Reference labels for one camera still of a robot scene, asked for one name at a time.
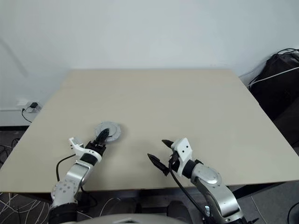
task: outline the round metal plate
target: round metal plate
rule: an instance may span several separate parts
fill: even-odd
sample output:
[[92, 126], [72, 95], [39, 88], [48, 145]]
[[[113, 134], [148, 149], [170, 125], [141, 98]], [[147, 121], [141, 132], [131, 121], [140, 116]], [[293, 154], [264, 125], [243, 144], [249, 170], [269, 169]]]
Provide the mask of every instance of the round metal plate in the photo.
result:
[[106, 128], [109, 128], [109, 137], [106, 139], [106, 142], [115, 141], [120, 137], [121, 127], [112, 121], [104, 121], [100, 123], [95, 128], [96, 137], [101, 133], [101, 131], [105, 130]]

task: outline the power outlet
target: power outlet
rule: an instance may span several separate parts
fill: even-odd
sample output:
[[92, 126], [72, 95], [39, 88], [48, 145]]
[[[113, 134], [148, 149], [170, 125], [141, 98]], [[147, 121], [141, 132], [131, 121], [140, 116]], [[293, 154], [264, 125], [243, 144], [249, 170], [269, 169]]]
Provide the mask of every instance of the power outlet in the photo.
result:
[[[32, 103], [36, 102], [38, 105], [36, 108], [31, 108], [30, 105]], [[38, 112], [41, 110], [41, 105], [38, 101], [36, 100], [26, 100], [26, 99], [21, 99], [19, 100], [18, 104], [17, 104], [17, 107], [22, 110], [23, 108], [26, 109], [26, 112], [29, 112], [29, 113], [33, 113], [33, 112]]]

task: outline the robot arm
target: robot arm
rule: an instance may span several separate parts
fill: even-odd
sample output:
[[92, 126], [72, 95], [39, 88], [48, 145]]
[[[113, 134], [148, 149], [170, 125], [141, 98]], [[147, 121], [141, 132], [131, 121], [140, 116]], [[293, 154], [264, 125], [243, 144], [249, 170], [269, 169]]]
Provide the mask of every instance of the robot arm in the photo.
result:
[[[173, 154], [169, 160], [172, 170], [179, 176], [183, 175], [191, 180], [205, 197], [213, 220], [218, 224], [248, 224], [233, 193], [223, 184], [221, 175], [215, 169], [205, 166], [199, 160], [192, 160], [192, 148], [187, 138], [175, 142], [162, 140]], [[169, 168], [153, 155], [148, 155], [153, 164], [169, 173]]]
[[50, 207], [49, 224], [71, 223], [77, 221], [76, 195], [85, 184], [96, 163], [102, 160], [106, 149], [105, 140], [109, 128], [103, 130], [96, 140], [89, 142], [85, 148], [76, 138], [70, 138], [71, 148], [80, 159], [66, 173], [51, 192], [53, 203]]

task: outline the power adapter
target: power adapter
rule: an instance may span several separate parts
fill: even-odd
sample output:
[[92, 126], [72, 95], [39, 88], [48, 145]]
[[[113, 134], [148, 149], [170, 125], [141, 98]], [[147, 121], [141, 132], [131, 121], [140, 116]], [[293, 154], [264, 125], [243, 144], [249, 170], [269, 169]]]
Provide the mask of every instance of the power adapter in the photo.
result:
[[33, 102], [29, 107], [31, 107], [32, 109], [35, 109], [38, 106], [37, 102]]

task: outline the wooden table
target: wooden table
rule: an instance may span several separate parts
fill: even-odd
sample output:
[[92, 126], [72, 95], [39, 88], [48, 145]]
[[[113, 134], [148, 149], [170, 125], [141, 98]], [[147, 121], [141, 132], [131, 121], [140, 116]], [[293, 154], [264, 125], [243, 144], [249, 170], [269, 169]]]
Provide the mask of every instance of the wooden table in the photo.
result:
[[[0, 170], [0, 192], [51, 192], [68, 139], [94, 139], [102, 121], [120, 124], [86, 190], [177, 187], [152, 165], [171, 154], [161, 139], [187, 137], [193, 158], [226, 185], [299, 180], [299, 158], [230, 70], [74, 70], [43, 107]], [[62, 177], [76, 158], [60, 165]], [[183, 186], [192, 186], [180, 178]]]

